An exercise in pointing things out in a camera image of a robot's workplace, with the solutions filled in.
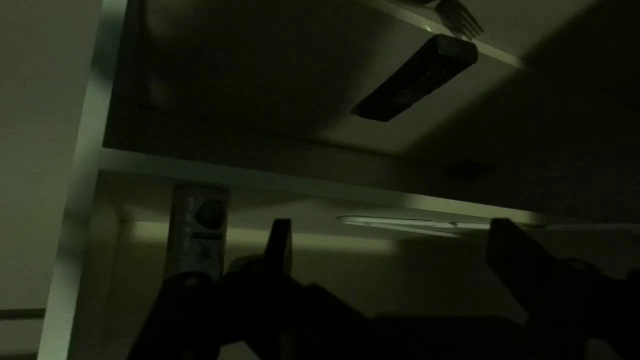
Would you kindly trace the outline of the grey box with round knob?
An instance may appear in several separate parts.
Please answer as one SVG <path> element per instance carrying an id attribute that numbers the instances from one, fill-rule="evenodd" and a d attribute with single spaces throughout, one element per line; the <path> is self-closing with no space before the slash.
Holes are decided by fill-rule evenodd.
<path id="1" fill-rule="evenodd" d="M 178 183 L 173 188 L 164 276 L 224 273 L 229 192 L 223 187 Z"/>

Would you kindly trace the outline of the white shelf unit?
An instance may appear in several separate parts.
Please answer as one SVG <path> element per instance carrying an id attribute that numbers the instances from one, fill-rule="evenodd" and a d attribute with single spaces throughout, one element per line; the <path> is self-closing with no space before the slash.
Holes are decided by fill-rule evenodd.
<path id="1" fill-rule="evenodd" d="M 227 243 L 294 219 L 294 272 L 366 313 L 525 312 L 472 241 L 337 215 L 569 223 L 640 266 L 640 0 L 104 0 L 38 360 L 124 359 L 162 281 L 175 183 L 231 191 Z M 394 119 L 352 113 L 429 38 L 478 60 Z"/>

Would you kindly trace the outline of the black remote control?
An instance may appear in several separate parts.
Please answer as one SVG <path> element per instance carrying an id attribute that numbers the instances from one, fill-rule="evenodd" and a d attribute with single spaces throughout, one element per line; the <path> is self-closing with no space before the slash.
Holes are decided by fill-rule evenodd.
<path id="1" fill-rule="evenodd" d="M 430 37 L 400 68 L 359 101 L 352 114 L 389 122 L 479 59 L 475 43 L 445 34 Z"/>

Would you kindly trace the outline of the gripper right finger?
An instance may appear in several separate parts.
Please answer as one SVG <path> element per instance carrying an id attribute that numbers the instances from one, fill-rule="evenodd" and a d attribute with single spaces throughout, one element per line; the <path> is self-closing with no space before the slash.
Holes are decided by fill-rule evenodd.
<path id="1" fill-rule="evenodd" d="M 617 279 L 558 258 L 507 218 L 490 221 L 486 263 L 526 311 L 521 360 L 585 360 L 591 339 L 640 360 L 640 268 Z"/>

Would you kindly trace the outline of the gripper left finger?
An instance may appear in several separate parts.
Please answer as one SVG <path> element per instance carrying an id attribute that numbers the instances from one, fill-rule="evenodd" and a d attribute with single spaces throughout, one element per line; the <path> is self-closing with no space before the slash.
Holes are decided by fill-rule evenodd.
<path id="1" fill-rule="evenodd" d="M 275 219 L 263 253 L 219 280 L 165 279 L 128 360 L 218 360 L 238 342 L 259 360 L 371 360 L 368 319 L 290 275 L 292 234 L 290 219 Z"/>

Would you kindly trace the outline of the silver fork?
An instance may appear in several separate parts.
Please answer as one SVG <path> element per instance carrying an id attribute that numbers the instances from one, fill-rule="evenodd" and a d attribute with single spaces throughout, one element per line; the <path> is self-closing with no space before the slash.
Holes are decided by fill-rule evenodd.
<path id="1" fill-rule="evenodd" d="M 473 40 L 485 33 L 482 25 L 461 0 L 438 0 L 434 9 L 456 34 Z"/>

